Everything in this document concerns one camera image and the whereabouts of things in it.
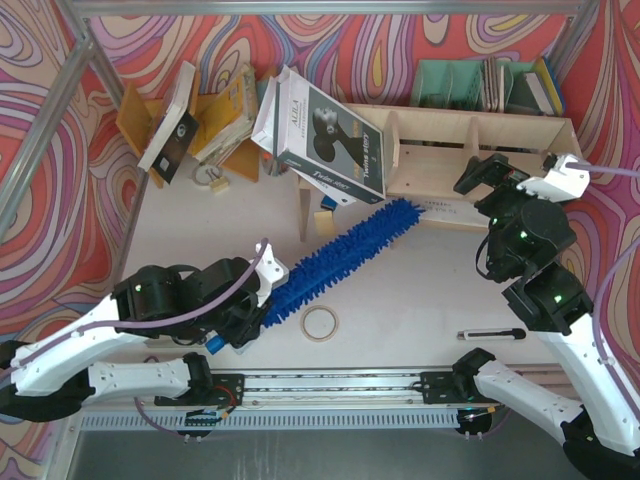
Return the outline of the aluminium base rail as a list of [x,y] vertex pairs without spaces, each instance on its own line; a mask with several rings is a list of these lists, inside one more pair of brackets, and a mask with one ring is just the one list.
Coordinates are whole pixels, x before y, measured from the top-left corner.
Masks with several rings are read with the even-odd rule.
[[138,399],[159,409],[188,407],[381,409],[485,406],[459,392],[450,368],[213,370],[179,372],[167,362],[125,371],[106,364],[89,375],[82,408],[123,406]]

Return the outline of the blue microfiber duster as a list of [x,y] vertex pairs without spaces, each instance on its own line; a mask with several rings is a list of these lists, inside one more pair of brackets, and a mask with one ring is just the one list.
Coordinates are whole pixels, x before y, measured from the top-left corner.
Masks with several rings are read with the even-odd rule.
[[416,203],[395,199],[347,233],[302,258],[290,271],[288,281],[271,293],[269,308],[260,317],[261,325],[269,328],[282,323],[337,285],[417,225],[424,212]]

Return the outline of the white and black paperback book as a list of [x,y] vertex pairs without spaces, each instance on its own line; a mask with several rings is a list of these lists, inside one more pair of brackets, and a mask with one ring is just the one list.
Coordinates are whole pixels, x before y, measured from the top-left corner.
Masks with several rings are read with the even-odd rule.
[[183,61],[162,104],[153,116],[149,141],[138,166],[156,172],[170,184],[195,137],[198,121],[189,113],[195,66]]

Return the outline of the blue and yellow book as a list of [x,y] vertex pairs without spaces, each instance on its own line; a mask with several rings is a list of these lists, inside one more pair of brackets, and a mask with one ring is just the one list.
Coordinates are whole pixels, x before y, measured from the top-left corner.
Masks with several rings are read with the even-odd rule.
[[551,68],[549,60],[541,56],[536,59],[526,74],[535,74],[539,83],[544,88],[548,100],[557,116],[562,117],[566,111],[566,102],[560,89],[560,84]]

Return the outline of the white spiral notebook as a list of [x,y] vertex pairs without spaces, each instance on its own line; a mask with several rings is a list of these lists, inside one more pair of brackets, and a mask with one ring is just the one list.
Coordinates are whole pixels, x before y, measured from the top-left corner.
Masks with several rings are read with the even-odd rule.
[[427,199],[423,202],[423,209],[421,219],[424,221],[481,228],[488,224],[488,218],[466,201]]

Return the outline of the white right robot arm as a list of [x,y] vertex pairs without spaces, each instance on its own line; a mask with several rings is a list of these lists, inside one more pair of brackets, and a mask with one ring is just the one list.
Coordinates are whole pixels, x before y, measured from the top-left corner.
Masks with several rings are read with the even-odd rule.
[[591,167],[572,154],[549,154],[543,170],[529,175],[500,153],[472,157],[454,189],[490,188],[475,204],[489,220],[477,272],[504,285],[509,308],[552,353],[576,398],[543,388],[481,348],[449,373],[423,373],[413,389],[427,404],[500,403],[552,436],[585,477],[635,479],[638,392],[600,328],[600,300],[558,260],[576,239],[564,207],[584,194]]

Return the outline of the light wooden bookshelf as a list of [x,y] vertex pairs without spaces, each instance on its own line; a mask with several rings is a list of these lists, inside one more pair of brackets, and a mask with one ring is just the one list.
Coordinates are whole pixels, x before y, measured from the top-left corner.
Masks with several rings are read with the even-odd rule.
[[[502,153],[511,165],[541,176],[548,153],[582,154],[572,122],[567,118],[354,104],[352,110],[382,128],[391,149],[388,197],[405,197],[423,206],[427,199],[474,204],[489,193],[480,186],[461,196],[453,186],[472,156]],[[483,232],[432,221],[445,229]]]

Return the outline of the gold binder clip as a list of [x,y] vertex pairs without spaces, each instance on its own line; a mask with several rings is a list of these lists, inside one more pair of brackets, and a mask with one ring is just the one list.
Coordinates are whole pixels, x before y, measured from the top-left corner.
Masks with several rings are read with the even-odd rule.
[[230,182],[226,176],[217,176],[210,183],[210,189],[219,194],[229,188]]

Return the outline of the yellow sticky note pad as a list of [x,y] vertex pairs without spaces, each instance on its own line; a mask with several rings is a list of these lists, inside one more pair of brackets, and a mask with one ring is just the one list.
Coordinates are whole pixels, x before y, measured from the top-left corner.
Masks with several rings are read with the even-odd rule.
[[317,211],[314,213],[313,217],[315,230],[318,236],[333,238],[336,235],[336,228],[332,211]]

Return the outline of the beige masking tape roll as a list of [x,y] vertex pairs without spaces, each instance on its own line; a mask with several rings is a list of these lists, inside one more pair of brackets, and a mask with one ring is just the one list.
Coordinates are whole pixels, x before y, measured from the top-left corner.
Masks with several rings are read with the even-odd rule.
[[313,306],[304,311],[300,318],[303,336],[312,342],[322,343],[331,340],[340,326],[339,317],[326,306]]

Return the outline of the large Twins story book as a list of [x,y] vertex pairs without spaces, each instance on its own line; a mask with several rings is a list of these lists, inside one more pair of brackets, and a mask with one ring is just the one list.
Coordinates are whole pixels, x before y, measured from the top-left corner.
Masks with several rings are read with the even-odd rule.
[[386,199],[383,131],[288,67],[269,80],[251,140],[342,197]]

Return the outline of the teal desk file organizer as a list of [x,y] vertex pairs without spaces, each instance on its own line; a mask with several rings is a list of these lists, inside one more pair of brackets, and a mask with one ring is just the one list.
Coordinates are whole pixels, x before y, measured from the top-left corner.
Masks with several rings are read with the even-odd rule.
[[421,60],[409,105],[560,117],[537,76],[525,73],[533,62],[494,56],[483,60]]

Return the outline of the stack of yellow books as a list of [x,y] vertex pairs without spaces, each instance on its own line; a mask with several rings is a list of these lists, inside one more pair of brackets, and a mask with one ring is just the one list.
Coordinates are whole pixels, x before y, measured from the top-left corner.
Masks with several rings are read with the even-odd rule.
[[239,73],[198,116],[193,157],[200,164],[221,165],[253,131],[258,103],[254,68]]

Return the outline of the small blue sharpener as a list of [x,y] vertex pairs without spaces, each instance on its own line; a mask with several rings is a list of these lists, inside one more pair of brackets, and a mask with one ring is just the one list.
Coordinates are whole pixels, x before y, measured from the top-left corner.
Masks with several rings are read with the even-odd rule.
[[324,210],[334,211],[337,208],[338,204],[331,197],[324,196],[321,200],[320,206]]

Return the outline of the yellow wooden book rack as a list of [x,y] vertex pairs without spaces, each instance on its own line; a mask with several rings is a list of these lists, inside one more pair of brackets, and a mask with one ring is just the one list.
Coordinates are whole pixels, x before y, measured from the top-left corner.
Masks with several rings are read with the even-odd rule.
[[124,92],[116,125],[158,187],[186,157],[259,179],[259,148],[249,140],[257,117],[254,70],[245,64],[219,94],[201,94],[202,75],[185,61],[165,95],[145,100],[134,84]]

